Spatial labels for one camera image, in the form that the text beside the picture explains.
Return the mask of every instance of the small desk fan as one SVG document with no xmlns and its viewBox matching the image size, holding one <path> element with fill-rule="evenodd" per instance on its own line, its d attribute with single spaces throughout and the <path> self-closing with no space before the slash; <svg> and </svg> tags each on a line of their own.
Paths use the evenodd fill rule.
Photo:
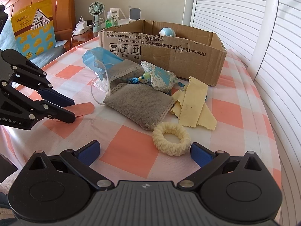
<svg viewBox="0 0 301 226">
<path fill-rule="evenodd" d="M 94 16 L 94 27 L 93 32 L 98 32 L 101 30 L 99 16 L 104 12 L 104 5 L 101 2 L 93 2 L 89 7 L 89 12 Z"/>
</svg>

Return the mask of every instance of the yellow cleaning cloth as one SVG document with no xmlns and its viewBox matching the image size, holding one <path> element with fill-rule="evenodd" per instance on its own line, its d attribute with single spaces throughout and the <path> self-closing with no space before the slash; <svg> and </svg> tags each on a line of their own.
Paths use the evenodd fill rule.
<svg viewBox="0 0 301 226">
<path fill-rule="evenodd" d="M 207 90 L 206 84 L 191 77 L 188 85 L 172 95 L 176 104 L 171 109 L 171 113 L 180 119 L 179 124 L 188 127 L 201 125 L 215 130 L 217 121 L 205 103 Z"/>
</svg>

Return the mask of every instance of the screw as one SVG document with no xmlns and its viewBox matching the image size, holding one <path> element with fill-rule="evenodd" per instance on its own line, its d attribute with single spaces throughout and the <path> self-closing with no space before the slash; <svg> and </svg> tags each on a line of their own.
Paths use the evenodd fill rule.
<svg viewBox="0 0 301 226">
<path fill-rule="evenodd" d="M 107 179 L 102 179 L 99 180 L 96 184 L 98 187 L 105 188 L 105 187 L 109 187 L 112 184 L 112 182 Z"/>
<path fill-rule="evenodd" d="M 183 188 L 191 188 L 195 185 L 195 183 L 190 180 L 182 180 L 179 185 Z"/>
</svg>

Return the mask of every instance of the bed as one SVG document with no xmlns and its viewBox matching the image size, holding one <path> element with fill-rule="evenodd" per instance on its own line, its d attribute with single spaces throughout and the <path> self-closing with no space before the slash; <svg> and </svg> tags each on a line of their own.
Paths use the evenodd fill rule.
<svg viewBox="0 0 301 226">
<path fill-rule="evenodd" d="M 20 169 L 36 150 L 56 155 L 65 149 L 76 150 L 91 140 L 98 140 L 101 155 L 91 167 L 114 183 L 121 179 L 172 180 L 177 183 L 196 171 L 198 165 L 189 154 L 170 157 L 160 153 L 152 142 L 151 131 L 94 101 L 90 91 L 95 74 L 83 64 L 82 56 L 98 45 L 96 37 L 43 68 L 54 89 L 73 98 L 76 104 L 92 102 L 94 112 L 78 117 L 72 124 L 45 118 L 30 131 L 2 126 L 0 143 L 4 146 L 0 147 L 0 153 Z M 18 89 L 32 100 L 41 100 L 34 90 Z M 100 102 L 105 97 L 95 87 L 93 93 Z M 218 121 L 216 130 L 189 127 L 187 130 L 192 141 L 213 151 L 225 150 L 234 156 L 242 156 L 248 150 L 255 151 L 281 186 L 280 160 L 270 122 L 253 81 L 232 51 L 227 53 L 218 84 L 208 89 L 206 103 Z M 164 121 L 178 122 L 178 119 L 169 113 Z"/>
<path fill-rule="evenodd" d="M 0 0 L 0 4 L 5 6 L 4 11 L 8 14 L 9 18 L 11 18 L 20 9 L 38 1 L 40 0 Z M 53 6 L 53 24 L 57 45 L 31 60 L 40 68 L 44 67 L 65 52 L 64 43 L 66 43 L 67 40 L 70 40 L 72 31 L 75 28 L 74 0 L 51 1 Z M 0 49 L 5 50 L 8 48 L 18 50 L 10 19 L 6 22 L 0 35 Z"/>
</svg>

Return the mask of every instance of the cream scrunchie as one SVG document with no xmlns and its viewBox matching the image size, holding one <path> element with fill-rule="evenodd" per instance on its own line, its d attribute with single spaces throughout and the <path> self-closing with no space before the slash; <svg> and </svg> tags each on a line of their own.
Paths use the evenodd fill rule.
<svg viewBox="0 0 301 226">
<path fill-rule="evenodd" d="M 181 143 L 171 143 L 167 141 L 163 134 L 172 133 L 176 135 Z M 191 145 L 190 136 L 186 129 L 176 123 L 162 122 L 158 124 L 153 130 L 153 142 L 158 150 L 162 153 L 179 156 L 185 154 Z"/>
</svg>

